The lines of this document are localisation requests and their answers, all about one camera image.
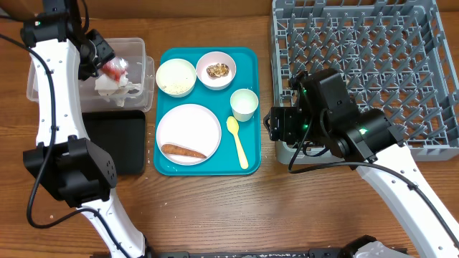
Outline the red ketchup packet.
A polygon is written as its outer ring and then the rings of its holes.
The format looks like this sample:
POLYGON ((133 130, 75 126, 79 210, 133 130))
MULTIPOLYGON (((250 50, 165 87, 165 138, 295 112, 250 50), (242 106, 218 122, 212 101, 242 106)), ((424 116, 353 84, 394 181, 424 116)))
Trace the red ketchup packet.
POLYGON ((104 64, 100 69, 110 79, 120 82, 120 79, 126 73, 127 68, 128 63, 123 58, 115 57, 104 64))

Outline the white paper cup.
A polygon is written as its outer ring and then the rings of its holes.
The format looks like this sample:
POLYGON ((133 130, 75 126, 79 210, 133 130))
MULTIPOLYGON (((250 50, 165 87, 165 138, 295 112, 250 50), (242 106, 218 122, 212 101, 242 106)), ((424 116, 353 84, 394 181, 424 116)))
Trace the white paper cup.
POLYGON ((233 116, 240 122, 248 121, 259 105, 258 96, 249 89, 238 89, 230 97, 233 116))

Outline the white napkin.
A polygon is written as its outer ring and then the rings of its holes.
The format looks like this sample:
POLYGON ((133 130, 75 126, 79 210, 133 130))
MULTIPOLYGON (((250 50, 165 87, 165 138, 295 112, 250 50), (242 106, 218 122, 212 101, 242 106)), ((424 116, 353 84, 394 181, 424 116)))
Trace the white napkin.
POLYGON ((102 72, 95 81, 95 90, 99 95, 108 97, 111 95, 124 95, 131 90, 140 90, 141 83, 133 83, 128 78, 128 68, 126 73, 121 77, 120 82, 110 79, 102 72))

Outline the yellow plastic spoon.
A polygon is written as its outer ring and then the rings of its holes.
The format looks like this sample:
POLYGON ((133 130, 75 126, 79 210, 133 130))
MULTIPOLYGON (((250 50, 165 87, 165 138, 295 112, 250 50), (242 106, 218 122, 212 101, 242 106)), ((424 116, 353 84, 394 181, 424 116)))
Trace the yellow plastic spoon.
POLYGON ((238 132, 239 132, 239 124, 237 120, 233 116, 229 116, 227 118, 227 129, 233 135, 235 140, 235 146, 237 150, 237 156, 240 163, 241 169, 248 169, 249 163, 247 156, 245 155, 244 148, 242 147, 238 132))

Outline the pink bowl with nuts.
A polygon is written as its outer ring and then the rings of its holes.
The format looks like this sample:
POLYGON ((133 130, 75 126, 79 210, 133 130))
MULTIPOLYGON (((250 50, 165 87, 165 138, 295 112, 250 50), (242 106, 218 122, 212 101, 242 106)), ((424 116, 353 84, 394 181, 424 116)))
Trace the pink bowl with nuts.
POLYGON ((198 79, 210 90, 223 90, 233 81, 237 71, 235 61, 224 52, 208 52, 196 65, 198 79))

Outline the orange carrot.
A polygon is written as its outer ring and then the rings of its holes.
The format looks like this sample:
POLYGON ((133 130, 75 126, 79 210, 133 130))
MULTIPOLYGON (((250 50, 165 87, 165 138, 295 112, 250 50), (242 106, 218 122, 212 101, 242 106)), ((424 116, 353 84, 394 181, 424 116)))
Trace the orange carrot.
POLYGON ((177 156, 188 156, 194 158, 207 158, 204 154, 191 150, 188 148, 181 147, 174 144, 163 144, 161 146, 161 151, 165 154, 177 155, 177 156))

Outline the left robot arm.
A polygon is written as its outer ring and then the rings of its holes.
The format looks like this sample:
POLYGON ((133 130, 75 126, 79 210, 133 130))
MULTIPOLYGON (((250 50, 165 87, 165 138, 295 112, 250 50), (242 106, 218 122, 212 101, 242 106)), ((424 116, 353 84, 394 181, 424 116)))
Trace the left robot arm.
POLYGON ((76 1, 44 0, 42 4, 44 11, 26 20, 21 30, 39 88, 36 147, 23 153, 24 166, 35 178, 27 221, 40 228, 32 218, 32 207, 42 186, 73 210, 47 228, 82 214, 112 257, 153 257, 146 237, 118 198, 112 157, 90 141, 82 119, 78 82, 96 77, 115 52, 97 30, 88 29, 76 1))

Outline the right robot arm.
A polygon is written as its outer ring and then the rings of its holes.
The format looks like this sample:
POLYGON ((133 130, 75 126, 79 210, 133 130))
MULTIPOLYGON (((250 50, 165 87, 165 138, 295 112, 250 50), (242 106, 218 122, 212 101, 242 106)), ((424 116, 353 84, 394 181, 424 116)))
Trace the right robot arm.
POLYGON ((289 81, 292 107, 272 107, 264 125, 272 141, 297 152, 321 145, 337 162, 301 173, 348 166, 381 196, 421 257, 457 257, 458 222, 420 172, 395 124, 378 109, 360 112, 341 74, 328 68, 289 81))

